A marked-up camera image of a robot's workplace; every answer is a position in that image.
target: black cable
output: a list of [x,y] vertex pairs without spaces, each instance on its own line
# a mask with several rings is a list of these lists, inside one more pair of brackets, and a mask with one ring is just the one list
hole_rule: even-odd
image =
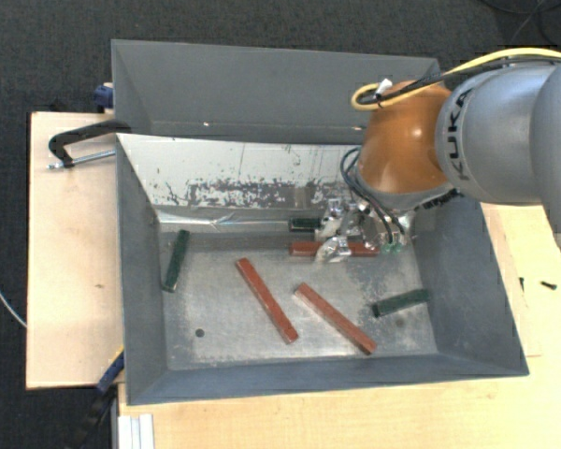
[[453,73],[434,73],[432,75],[428,75],[426,77],[422,77],[419,80],[416,80],[412,83],[410,83],[407,86],[404,86],[403,88],[401,88],[400,90],[397,90],[395,92],[391,92],[389,93],[387,96],[376,96],[375,94],[372,93],[372,96],[368,94],[363,94],[360,95],[360,97],[357,99],[357,103],[361,104],[361,105],[365,105],[365,104],[369,104],[369,103],[382,103],[384,101],[388,101],[391,100],[393,98],[396,98],[397,96],[401,96],[402,94],[407,94],[409,92],[412,92],[414,90],[418,90],[420,88],[424,88],[426,86],[430,86],[436,83],[440,83],[442,81],[445,80],[450,80],[453,78],[457,78],[461,75],[470,75],[470,74],[477,74],[477,73],[481,73],[484,71],[488,71],[488,70],[493,70],[493,69],[499,69],[505,65],[513,65],[513,64],[524,64],[524,63],[536,63],[536,62],[545,62],[545,63],[558,63],[560,62],[560,60],[555,59],[555,58],[548,58],[548,57],[534,57],[534,56],[518,56],[518,57],[506,57],[506,58],[502,58],[499,60],[496,60],[494,62],[487,62],[483,65],[478,65],[478,66],[474,66],[472,68],[466,68],[464,70],[460,70],[457,72],[453,72]]
[[511,38],[511,41],[514,41],[515,38],[517,38],[519,36],[519,33],[522,31],[522,29],[524,29],[524,27],[530,23],[532,18],[535,18],[536,19],[536,26],[537,26],[537,28],[539,30],[539,33],[542,36],[542,38],[544,38],[546,40],[546,42],[553,47],[558,47],[559,46],[559,45],[556,44],[556,42],[554,42],[546,34],[546,32],[544,30],[544,24],[542,22],[542,14],[560,8],[561,7],[561,0],[559,2],[556,2],[552,5],[550,5],[549,7],[542,7],[544,1],[546,1],[546,0],[536,0],[537,5],[534,8],[532,8],[530,11],[527,11],[527,10],[522,11],[522,10],[513,9],[513,8],[504,8],[504,7],[501,7],[499,5],[496,5],[495,3],[493,3],[489,0],[478,0],[478,1],[485,4],[489,8],[491,8],[493,10],[496,10],[496,11],[500,11],[502,13],[508,13],[510,15],[531,16],[528,19],[526,19],[524,22],[522,22],[522,24],[515,31],[513,37]]
[[[497,10],[503,13],[509,13],[511,15],[528,15],[529,13],[532,12],[532,10],[527,11],[527,10],[518,10],[518,9],[514,9],[514,8],[504,8],[501,7],[499,5],[496,5],[495,3],[489,1],[489,0],[478,0],[480,2],[482,2],[483,4],[485,4],[487,7],[493,9],[493,10]],[[557,8],[561,7],[561,2],[557,2],[556,4],[551,5],[550,7],[546,7],[543,8],[540,13],[545,13],[547,11],[553,11]]]
[[365,201],[367,201],[369,203],[369,205],[372,207],[372,209],[374,209],[374,211],[376,211],[376,213],[378,214],[379,218],[382,220],[382,223],[384,224],[384,228],[386,229],[388,235],[389,235],[389,243],[393,244],[394,239],[393,239],[393,231],[391,229],[391,226],[388,224],[388,222],[386,221],[386,218],[389,218],[391,220],[391,222],[398,228],[399,232],[401,234],[405,234],[405,228],[403,227],[403,225],[401,224],[401,222],[399,222],[398,218],[396,218],[396,216],[394,216],[393,213],[391,213],[389,210],[387,210],[381,203],[380,201],[378,201],[378,199],[376,199],[374,196],[372,196],[370,193],[368,193],[363,187],[362,185],[360,185],[356,180],[353,180],[350,176],[349,176],[349,172],[352,170],[352,168],[355,166],[355,162],[358,160],[359,158],[359,153],[357,156],[355,156],[355,158],[352,159],[352,161],[350,162],[349,166],[347,168],[345,168],[345,162],[347,161],[347,158],[349,158],[350,155],[352,155],[355,152],[359,152],[360,148],[356,147],[353,148],[351,150],[349,150],[348,152],[346,152],[343,157],[341,158],[340,161],[340,173],[341,176],[343,177],[343,180],[345,181],[345,183],[347,184],[347,186],[350,187],[351,190],[353,190],[354,193],[356,193],[359,197],[363,198]]
[[515,39],[520,35],[520,33],[522,32],[522,30],[524,30],[525,26],[528,25],[532,19],[534,18],[534,16],[537,14],[537,12],[540,10],[540,7],[542,7],[542,5],[544,5],[544,3],[547,0],[540,0],[536,6],[534,7],[534,9],[528,14],[527,18],[522,22],[522,24],[517,28],[517,30],[515,30],[515,33],[513,34],[513,36],[511,37],[510,41],[509,41],[509,46],[513,45],[513,42],[515,41]]

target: red block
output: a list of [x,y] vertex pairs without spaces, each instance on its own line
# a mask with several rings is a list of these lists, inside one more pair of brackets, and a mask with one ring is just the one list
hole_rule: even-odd
[[279,306],[277,300],[270,294],[270,290],[252,266],[250,260],[241,258],[236,262],[236,266],[245,282],[262,304],[262,307],[266,310],[274,326],[279,330],[285,342],[290,344],[295,341],[299,337],[297,331],[281,309],[281,306]]
[[302,282],[295,291],[295,294],[364,353],[371,355],[376,350],[376,342],[307,284]]

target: metal clamp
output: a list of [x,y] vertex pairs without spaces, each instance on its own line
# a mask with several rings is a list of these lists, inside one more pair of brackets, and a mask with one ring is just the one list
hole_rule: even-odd
[[108,135],[110,133],[131,133],[131,127],[127,123],[119,120],[108,120],[106,122],[90,124],[89,126],[83,126],[82,128],[54,135],[48,144],[48,148],[54,156],[61,161],[61,164],[49,165],[48,168],[71,168],[79,163],[85,163],[99,158],[105,158],[106,156],[111,156],[114,152],[101,152],[97,155],[84,156],[75,160],[65,150],[66,145],[85,141],[86,139],[102,137],[103,135]]

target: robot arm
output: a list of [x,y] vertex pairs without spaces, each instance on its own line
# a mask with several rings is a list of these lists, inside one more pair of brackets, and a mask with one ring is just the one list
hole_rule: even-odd
[[[481,72],[452,93],[437,86],[473,69]],[[364,221],[401,225],[394,232],[376,224],[368,243],[407,243],[415,210],[457,192],[542,204],[561,247],[561,53],[499,51],[380,95],[377,86],[352,98],[356,109],[373,111],[346,182],[364,203]]]

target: white cable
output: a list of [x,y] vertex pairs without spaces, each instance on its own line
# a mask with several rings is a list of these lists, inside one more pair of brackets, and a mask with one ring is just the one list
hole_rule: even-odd
[[10,312],[10,314],[13,315],[13,317],[19,322],[19,324],[25,328],[27,328],[27,323],[25,323],[25,320],[22,319],[15,310],[13,310],[12,306],[10,306],[10,303],[8,303],[7,299],[4,297],[4,295],[2,294],[2,291],[0,291],[0,300],[2,301],[2,304],[4,304],[7,308],[7,310]]

